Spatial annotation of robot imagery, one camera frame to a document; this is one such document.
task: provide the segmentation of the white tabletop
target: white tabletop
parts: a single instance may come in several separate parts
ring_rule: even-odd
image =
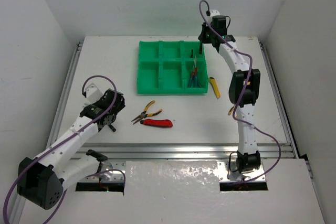
[[[220,192],[216,168],[216,161],[127,162],[124,197],[71,187],[50,224],[324,223],[303,159],[282,159],[267,175],[268,191]],[[43,223],[53,210],[26,201],[20,224]]]
[[[254,59],[253,68],[261,72],[260,93],[256,103],[255,124],[260,129],[286,142],[285,134],[266,66],[257,37],[237,37],[240,51],[247,52]],[[238,126],[227,113],[232,107],[228,98],[231,82],[225,60],[211,45],[205,45],[205,58],[209,77],[216,79],[221,98],[216,99],[211,85],[205,95],[138,95],[136,77],[138,73],[139,41],[197,41],[196,37],[86,37],[80,54],[76,73],[69,93],[62,119],[60,134],[67,130],[87,100],[81,95],[81,86],[90,76],[102,74],[112,79],[118,91],[125,97],[126,107],[118,114],[113,126],[103,129],[89,142],[95,143],[202,143],[226,144],[238,142]],[[105,80],[92,80],[104,93],[111,85]],[[153,119],[170,119],[171,129],[147,127],[140,123],[132,125],[135,118],[149,103],[155,100],[149,112],[163,109]],[[257,134],[258,143],[272,143],[272,140]]]

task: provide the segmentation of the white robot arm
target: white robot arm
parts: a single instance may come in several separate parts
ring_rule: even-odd
[[[109,89],[102,94],[94,84],[91,84],[85,94],[91,104],[84,107],[73,125],[49,149],[74,133],[76,135],[33,165],[17,185],[18,194],[46,210],[52,208],[60,199],[63,191],[71,185],[102,171],[105,166],[111,168],[107,157],[93,150],[88,150],[86,156],[81,159],[70,162],[72,156],[87,140],[96,135],[104,126],[111,128],[117,114],[125,107],[123,95],[117,93],[115,103],[108,113],[96,123],[89,124],[109,108],[115,92]],[[81,128],[87,124],[89,126],[81,131]],[[35,158],[42,156],[49,149]],[[28,157],[22,160],[19,165],[19,174],[32,162],[33,160]]]
[[[227,34],[226,17],[221,16],[217,10],[207,12],[208,23],[220,34],[230,46],[223,44],[219,37],[212,32],[206,23],[202,25],[202,32],[198,39],[200,40],[200,52],[202,44],[212,44],[217,52],[225,59],[233,77],[229,88],[229,98],[231,103],[236,105],[244,83],[248,86],[244,92],[243,98],[237,107],[237,118],[254,124],[254,108],[259,96],[260,71],[253,69],[249,80],[246,80],[249,64],[244,57],[235,52],[237,49],[236,40],[232,35]],[[239,143],[237,151],[238,171],[248,172],[259,168],[261,164],[260,153],[255,138],[255,129],[246,123],[238,121]]]

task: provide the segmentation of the yellow-handled pliers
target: yellow-handled pliers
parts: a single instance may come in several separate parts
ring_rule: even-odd
[[[135,121],[133,124],[136,124],[137,122],[141,121],[144,118],[150,118],[152,116],[158,115],[162,112],[162,109],[160,109],[159,111],[155,112],[155,113],[150,113],[147,114],[147,110],[148,108],[154,103],[155,101],[151,101],[149,104],[146,105],[146,107],[144,108],[143,112],[141,112],[140,115],[138,115],[136,118],[134,118],[131,122]]]

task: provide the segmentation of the green tray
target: green tray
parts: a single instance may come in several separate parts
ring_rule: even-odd
[[[139,94],[203,94],[208,92],[204,50],[198,41],[141,41],[137,87]],[[202,87],[188,88],[195,55],[198,81]]]

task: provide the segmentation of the red box cutter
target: red box cutter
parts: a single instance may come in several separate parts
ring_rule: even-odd
[[[153,126],[153,127],[160,127],[160,128],[171,128],[173,127],[172,121],[165,119],[165,120],[153,120],[153,119],[145,119],[140,121],[143,125]]]

